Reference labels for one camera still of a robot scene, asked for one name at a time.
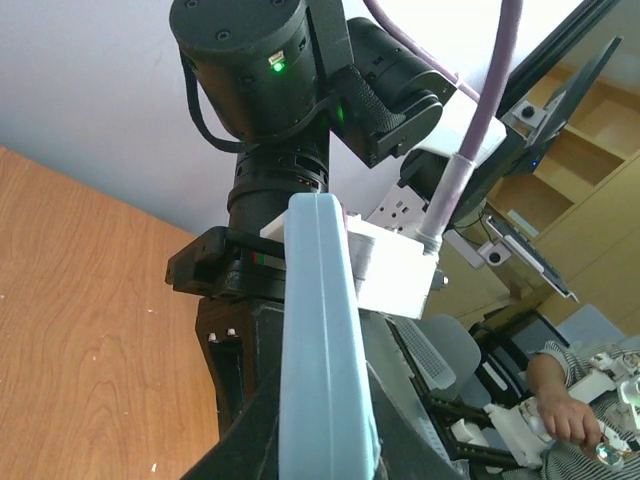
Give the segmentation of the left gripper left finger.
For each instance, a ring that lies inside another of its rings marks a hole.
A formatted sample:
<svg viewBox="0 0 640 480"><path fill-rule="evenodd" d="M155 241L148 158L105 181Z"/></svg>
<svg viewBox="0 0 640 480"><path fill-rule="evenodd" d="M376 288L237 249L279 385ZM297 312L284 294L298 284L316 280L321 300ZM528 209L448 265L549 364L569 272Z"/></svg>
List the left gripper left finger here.
<svg viewBox="0 0 640 480"><path fill-rule="evenodd" d="M265 379L222 439L182 479L277 479L280 370Z"/></svg>

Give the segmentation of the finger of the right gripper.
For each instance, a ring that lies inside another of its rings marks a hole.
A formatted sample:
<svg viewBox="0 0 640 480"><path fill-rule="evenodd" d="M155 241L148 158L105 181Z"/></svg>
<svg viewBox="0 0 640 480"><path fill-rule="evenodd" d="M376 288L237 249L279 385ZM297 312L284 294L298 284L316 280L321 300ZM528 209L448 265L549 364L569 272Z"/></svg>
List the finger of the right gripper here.
<svg viewBox="0 0 640 480"><path fill-rule="evenodd" d="M199 301L195 332L225 434L281 359L284 305L257 299Z"/></svg>

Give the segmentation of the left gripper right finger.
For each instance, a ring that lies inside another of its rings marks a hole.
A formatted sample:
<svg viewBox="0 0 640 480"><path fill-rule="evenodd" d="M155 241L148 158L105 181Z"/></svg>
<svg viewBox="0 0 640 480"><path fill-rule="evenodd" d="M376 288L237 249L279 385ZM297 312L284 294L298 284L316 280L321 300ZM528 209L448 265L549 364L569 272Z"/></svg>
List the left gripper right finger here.
<svg viewBox="0 0 640 480"><path fill-rule="evenodd" d="M461 479L421 437L367 365L373 413L381 447L375 479Z"/></svg>

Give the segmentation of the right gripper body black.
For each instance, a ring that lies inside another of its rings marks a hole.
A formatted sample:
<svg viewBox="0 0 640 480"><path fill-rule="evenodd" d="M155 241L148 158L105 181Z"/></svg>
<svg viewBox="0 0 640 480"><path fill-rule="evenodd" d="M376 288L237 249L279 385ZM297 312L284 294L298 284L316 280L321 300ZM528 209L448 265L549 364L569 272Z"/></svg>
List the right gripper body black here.
<svg viewBox="0 0 640 480"><path fill-rule="evenodd" d="M166 283L176 292L220 300L282 300L284 245L216 226L168 260Z"/></svg>

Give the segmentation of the light blue phone case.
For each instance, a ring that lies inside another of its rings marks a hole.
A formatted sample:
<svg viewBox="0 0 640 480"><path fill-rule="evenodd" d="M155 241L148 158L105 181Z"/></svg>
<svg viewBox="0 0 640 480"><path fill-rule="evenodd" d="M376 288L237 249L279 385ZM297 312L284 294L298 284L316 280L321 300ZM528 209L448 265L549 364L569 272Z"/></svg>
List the light blue phone case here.
<svg viewBox="0 0 640 480"><path fill-rule="evenodd" d="M278 467L282 479L371 479L380 457L341 205L296 194L286 261Z"/></svg>

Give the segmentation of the person forearm striped sleeve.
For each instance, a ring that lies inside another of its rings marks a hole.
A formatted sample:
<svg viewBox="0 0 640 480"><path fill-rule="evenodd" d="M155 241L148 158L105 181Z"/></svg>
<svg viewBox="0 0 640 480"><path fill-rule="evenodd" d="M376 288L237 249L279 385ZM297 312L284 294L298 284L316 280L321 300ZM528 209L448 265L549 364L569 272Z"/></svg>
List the person forearm striped sleeve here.
<svg viewBox="0 0 640 480"><path fill-rule="evenodd" d="M625 353L639 353L639 337L609 341L578 341L563 346L549 341L529 361L526 380L534 395L546 387L566 388L582 380L590 371L590 360L599 353L615 359Z"/></svg>

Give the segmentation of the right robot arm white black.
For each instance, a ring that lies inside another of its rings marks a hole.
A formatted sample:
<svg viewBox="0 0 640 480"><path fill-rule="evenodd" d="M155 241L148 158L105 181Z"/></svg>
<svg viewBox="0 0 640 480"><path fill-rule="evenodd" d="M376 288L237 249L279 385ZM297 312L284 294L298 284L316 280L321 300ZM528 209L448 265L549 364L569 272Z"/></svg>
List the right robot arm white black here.
<svg viewBox="0 0 640 480"><path fill-rule="evenodd" d="M276 367L284 247L265 238L295 194L329 186L329 139L366 166L407 153L455 151L475 100L380 21L347 19L338 1L177 1L170 28L179 47L189 113L207 127L206 97L236 157L229 222L168 262L166 282L200 302L196 335L228 432Z"/></svg>

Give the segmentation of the person hand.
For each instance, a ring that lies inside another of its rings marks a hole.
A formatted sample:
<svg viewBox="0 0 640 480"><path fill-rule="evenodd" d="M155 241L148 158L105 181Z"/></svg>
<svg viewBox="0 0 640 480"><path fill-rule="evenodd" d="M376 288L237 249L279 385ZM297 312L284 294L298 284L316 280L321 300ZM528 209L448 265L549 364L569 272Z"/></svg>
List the person hand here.
<svg viewBox="0 0 640 480"><path fill-rule="evenodd" d="M589 405L568 393L540 395L537 403L546 431L553 439L577 445L587 456L595 456L602 429Z"/></svg>

